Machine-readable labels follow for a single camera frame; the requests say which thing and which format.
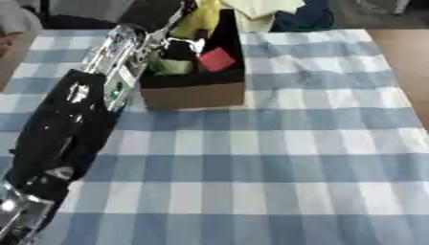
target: fabric pile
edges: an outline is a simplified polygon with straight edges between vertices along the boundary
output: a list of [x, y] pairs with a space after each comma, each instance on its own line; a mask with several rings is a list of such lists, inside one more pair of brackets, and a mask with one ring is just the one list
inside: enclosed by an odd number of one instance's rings
[[243, 33], [330, 29], [334, 18], [328, 0], [222, 0], [236, 11]]

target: checkered tablecloth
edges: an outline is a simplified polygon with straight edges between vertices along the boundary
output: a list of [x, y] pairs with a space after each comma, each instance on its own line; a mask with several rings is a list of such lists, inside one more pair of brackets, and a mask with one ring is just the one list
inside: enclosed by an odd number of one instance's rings
[[[105, 34], [35, 41], [0, 95], [1, 168], [43, 96]], [[241, 42], [245, 105], [146, 111], [136, 91], [37, 244], [428, 244], [428, 138], [368, 34]]]

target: yellow object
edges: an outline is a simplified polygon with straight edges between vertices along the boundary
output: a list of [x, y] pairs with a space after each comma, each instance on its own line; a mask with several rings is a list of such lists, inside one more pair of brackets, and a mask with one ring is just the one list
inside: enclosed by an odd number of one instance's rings
[[201, 0], [198, 9], [186, 16], [170, 34], [174, 37], [194, 39], [198, 30], [207, 30], [209, 37], [219, 22], [220, 0]]

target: metal robot arm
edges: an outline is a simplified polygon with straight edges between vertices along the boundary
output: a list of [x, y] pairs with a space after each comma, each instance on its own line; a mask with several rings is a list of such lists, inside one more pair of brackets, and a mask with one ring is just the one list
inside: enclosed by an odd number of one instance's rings
[[[38, 106], [11, 150], [0, 181], [0, 245], [34, 242], [107, 142], [150, 52], [178, 40], [169, 30], [189, 11], [184, 3], [165, 28], [148, 33], [119, 25], [69, 71]], [[185, 41], [194, 52], [201, 42]]]

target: open box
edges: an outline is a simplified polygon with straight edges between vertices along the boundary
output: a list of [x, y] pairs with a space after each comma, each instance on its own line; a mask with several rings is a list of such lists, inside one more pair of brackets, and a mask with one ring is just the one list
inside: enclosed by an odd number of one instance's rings
[[236, 63], [219, 72], [158, 77], [143, 75], [140, 85], [147, 108], [171, 110], [243, 104], [244, 60], [234, 12], [231, 10], [220, 12], [219, 24], [204, 52], [217, 47], [225, 50]]

